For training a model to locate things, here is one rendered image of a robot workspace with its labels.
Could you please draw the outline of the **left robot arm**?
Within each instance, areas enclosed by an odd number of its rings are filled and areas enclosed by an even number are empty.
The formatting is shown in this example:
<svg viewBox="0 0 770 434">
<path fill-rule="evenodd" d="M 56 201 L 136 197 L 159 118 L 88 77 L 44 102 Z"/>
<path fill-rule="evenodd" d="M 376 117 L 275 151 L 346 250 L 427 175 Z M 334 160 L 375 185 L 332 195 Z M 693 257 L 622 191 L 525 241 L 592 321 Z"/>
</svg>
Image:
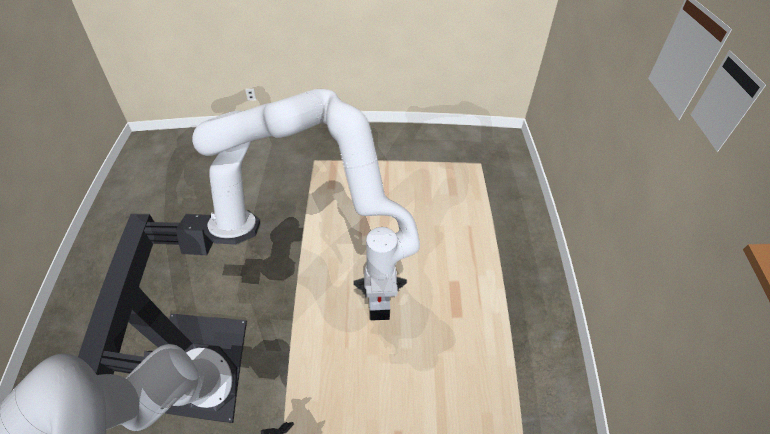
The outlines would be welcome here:
<svg viewBox="0 0 770 434">
<path fill-rule="evenodd" d="M 384 193 L 368 119 L 331 90 L 315 89 L 242 112 L 228 112 L 195 128 L 195 149 L 205 156 L 219 153 L 209 170 L 215 213 L 211 213 L 208 230 L 217 237 L 233 238 L 255 226 L 255 216 L 245 210 L 242 180 L 242 161 L 251 141 L 290 136 L 317 124 L 327 124 L 339 145 L 356 212 L 397 220 L 397 233 L 377 227 L 366 238 L 367 272 L 371 276 L 367 297 L 397 296 L 391 276 L 396 262 L 419 251 L 417 226 L 412 215 Z"/>
</svg>

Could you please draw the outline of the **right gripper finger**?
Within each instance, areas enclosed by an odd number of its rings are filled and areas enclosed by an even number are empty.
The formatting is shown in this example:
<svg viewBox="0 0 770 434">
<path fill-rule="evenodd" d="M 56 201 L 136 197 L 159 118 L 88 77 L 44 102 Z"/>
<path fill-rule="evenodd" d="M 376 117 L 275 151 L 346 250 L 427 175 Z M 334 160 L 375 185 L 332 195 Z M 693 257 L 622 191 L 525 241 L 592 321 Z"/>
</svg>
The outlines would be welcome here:
<svg viewBox="0 0 770 434">
<path fill-rule="evenodd" d="M 284 433 L 287 433 L 293 425 L 294 425 L 293 422 L 290 422 L 290 423 L 285 422 L 279 427 L 279 429 L 276 429 L 276 428 L 263 429 L 261 430 L 261 434 L 284 434 Z"/>
</svg>

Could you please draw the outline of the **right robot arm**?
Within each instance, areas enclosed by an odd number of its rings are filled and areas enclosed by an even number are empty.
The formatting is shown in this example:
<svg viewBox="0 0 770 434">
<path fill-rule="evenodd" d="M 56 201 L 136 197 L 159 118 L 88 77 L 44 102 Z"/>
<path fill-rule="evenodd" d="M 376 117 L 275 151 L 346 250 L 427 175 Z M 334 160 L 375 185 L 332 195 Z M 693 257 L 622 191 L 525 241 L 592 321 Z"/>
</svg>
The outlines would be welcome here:
<svg viewBox="0 0 770 434">
<path fill-rule="evenodd" d="M 140 431 L 172 405 L 216 406 L 231 387 L 228 363 L 207 348 L 160 346 L 126 378 L 96 375 L 81 358 L 56 354 L 0 403 L 0 434 L 106 434 L 117 425 Z"/>
</svg>

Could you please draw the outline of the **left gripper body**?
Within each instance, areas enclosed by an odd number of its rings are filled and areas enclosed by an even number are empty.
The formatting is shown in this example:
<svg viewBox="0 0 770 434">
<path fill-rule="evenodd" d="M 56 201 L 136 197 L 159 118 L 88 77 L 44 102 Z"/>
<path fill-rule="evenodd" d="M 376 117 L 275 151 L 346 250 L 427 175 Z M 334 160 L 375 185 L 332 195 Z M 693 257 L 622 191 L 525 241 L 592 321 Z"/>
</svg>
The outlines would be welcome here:
<svg viewBox="0 0 770 434">
<path fill-rule="evenodd" d="M 392 285 L 396 285 L 396 282 L 397 282 L 396 267 L 391 278 L 392 278 Z M 365 272 L 364 272 L 364 286 L 365 286 L 365 289 L 366 289 L 366 286 L 371 286 L 371 276 L 367 272 L 367 265 L 365 267 Z"/>
</svg>

